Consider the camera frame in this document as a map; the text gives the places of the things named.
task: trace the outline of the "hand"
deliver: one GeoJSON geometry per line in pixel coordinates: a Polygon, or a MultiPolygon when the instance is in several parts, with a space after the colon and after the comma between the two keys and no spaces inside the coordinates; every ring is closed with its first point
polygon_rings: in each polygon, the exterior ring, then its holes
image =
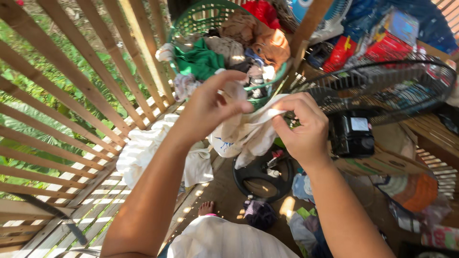
{"type": "Polygon", "coordinates": [[[273,126],[290,155],[307,173],[332,164],[327,150],[328,118],[309,93],[286,96],[273,108],[293,111],[300,120],[300,126],[290,129],[279,115],[273,118],[273,126]]]}
{"type": "Polygon", "coordinates": [[[223,96],[217,93],[217,90],[223,89],[226,82],[246,78],[246,73],[228,70],[207,79],[193,92],[174,125],[174,128],[179,130],[174,135],[183,135],[183,140],[194,144],[208,136],[224,120],[240,113],[251,112],[253,105],[249,101],[227,104],[223,96]]]}

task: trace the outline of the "foot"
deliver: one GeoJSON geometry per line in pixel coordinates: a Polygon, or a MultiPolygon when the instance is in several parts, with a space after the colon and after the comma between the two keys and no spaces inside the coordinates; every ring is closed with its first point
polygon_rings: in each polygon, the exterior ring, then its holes
{"type": "Polygon", "coordinates": [[[213,213],[213,202],[203,202],[199,207],[198,217],[213,213]]]}

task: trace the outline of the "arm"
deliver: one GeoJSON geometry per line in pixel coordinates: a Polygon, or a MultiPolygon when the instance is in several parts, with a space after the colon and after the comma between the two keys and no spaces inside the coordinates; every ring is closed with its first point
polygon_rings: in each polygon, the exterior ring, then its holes
{"type": "Polygon", "coordinates": [[[328,118],[309,93],[297,93],[275,108],[294,111],[301,126],[290,129],[282,117],[274,128],[289,153],[311,179],[320,224],[335,258],[394,258],[364,208],[334,166],[327,152],[328,118]]]}
{"type": "Polygon", "coordinates": [[[225,71],[209,78],[187,103],[105,237],[101,257],[156,257],[174,212],[185,158],[191,146],[208,136],[222,121],[250,112],[248,101],[226,104],[217,90],[247,74],[225,71]]]}

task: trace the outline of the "black fan stand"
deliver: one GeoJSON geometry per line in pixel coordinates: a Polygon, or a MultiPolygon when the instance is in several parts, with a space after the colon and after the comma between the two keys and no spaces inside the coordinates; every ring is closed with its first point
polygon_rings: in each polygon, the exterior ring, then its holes
{"type": "Polygon", "coordinates": [[[272,146],[269,151],[266,152],[265,155],[257,157],[254,161],[252,161],[246,167],[235,169],[236,164],[235,157],[233,159],[233,176],[234,181],[239,188],[239,190],[247,196],[249,199],[255,201],[262,201],[262,202],[275,202],[280,198],[284,197],[291,189],[293,184],[293,178],[295,177],[295,173],[293,170],[292,164],[292,157],[289,155],[285,148],[280,148],[277,146],[272,146]],[[282,149],[284,154],[279,157],[279,163],[286,163],[287,165],[287,181],[284,181],[280,175],[268,175],[267,168],[268,162],[273,158],[272,151],[276,151],[282,149]],[[252,191],[248,190],[244,185],[244,181],[248,179],[263,179],[271,183],[277,190],[276,194],[271,197],[261,197],[253,193],[252,191]]]}

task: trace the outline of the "electric fan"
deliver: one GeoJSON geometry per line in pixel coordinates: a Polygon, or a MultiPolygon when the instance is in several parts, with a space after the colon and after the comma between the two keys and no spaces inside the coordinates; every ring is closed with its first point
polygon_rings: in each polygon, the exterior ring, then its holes
{"type": "MultiPolygon", "coordinates": [[[[308,12],[313,0],[273,0],[273,6],[278,12],[281,25],[295,31],[300,25],[304,15],[308,12]]],[[[309,39],[309,45],[331,39],[344,32],[341,20],[351,7],[352,0],[334,0],[322,21],[317,25],[316,31],[309,39]]]]}
{"type": "MultiPolygon", "coordinates": [[[[338,158],[363,158],[374,153],[372,127],[408,119],[431,110],[445,101],[455,84],[456,72],[433,56],[416,53],[387,53],[386,56],[362,56],[352,64],[322,67],[322,75],[313,79],[297,76],[283,93],[309,92],[329,118],[329,140],[338,158]]],[[[293,112],[285,119],[298,121],[293,112]]],[[[288,153],[287,180],[272,178],[275,169],[266,163],[270,152],[257,157],[248,166],[234,169],[239,189],[255,200],[275,201],[290,189],[294,174],[288,153]],[[240,183],[241,179],[259,178],[277,188],[271,198],[262,198],[240,183]]]]}

